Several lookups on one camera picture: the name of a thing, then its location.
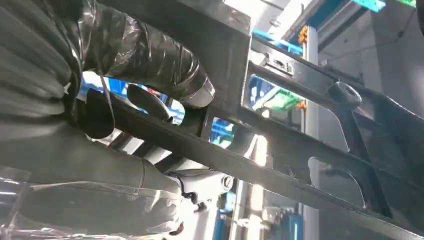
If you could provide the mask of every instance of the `metal beam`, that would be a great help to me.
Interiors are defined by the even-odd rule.
[[[92,95],[91,97],[102,99],[102,94],[99,92],[97,96]],[[391,218],[368,209],[350,204],[273,169],[260,167],[250,159],[215,146],[175,126],[160,122],[119,100],[113,101],[113,111],[118,129],[132,133],[137,138],[152,142],[175,154],[251,184],[259,184],[271,192],[304,203],[312,208],[331,211],[340,218],[352,221],[361,227],[389,238],[424,240],[424,237],[420,236],[420,232],[416,229],[401,225]]]

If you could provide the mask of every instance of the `clear plastic film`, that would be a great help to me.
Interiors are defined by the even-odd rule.
[[[14,171],[19,177],[4,174]],[[0,167],[0,223],[6,240],[149,240],[175,231],[193,212],[178,194],[107,183],[29,182]]]
[[[190,107],[208,105],[215,89],[198,57],[162,31],[139,24],[133,61],[118,76],[165,92]]]
[[[121,73],[130,62],[131,57],[136,53],[136,43],[140,35],[140,27],[134,18],[125,16],[125,30],[122,36],[122,44],[116,54],[115,61],[110,67],[108,76],[115,76]]]

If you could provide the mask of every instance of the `white wall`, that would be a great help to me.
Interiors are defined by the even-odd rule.
[[[362,76],[367,88],[424,116],[424,36],[414,13],[404,36],[395,41],[414,9],[392,0],[386,4],[358,19],[320,53],[320,61],[329,59],[336,69]]]

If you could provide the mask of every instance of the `green machine part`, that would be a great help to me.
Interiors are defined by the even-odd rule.
[[[275,111],[289,111],[305,99],[296,93],[281,88],[269,101],[263,104],[264,107]]]
[[[417,4],[416,4],[416,0],[397,0],[398,2],[404,3],[406,5],[409,5],[411,7],[416,8]]]

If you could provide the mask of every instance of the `wrapped pipe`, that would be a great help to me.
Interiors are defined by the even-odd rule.
[[[95,0],[1,1],[0,32],[1,114],[75,113],[83,71],[150,86],[193,108],[215,94],[190,50]]]

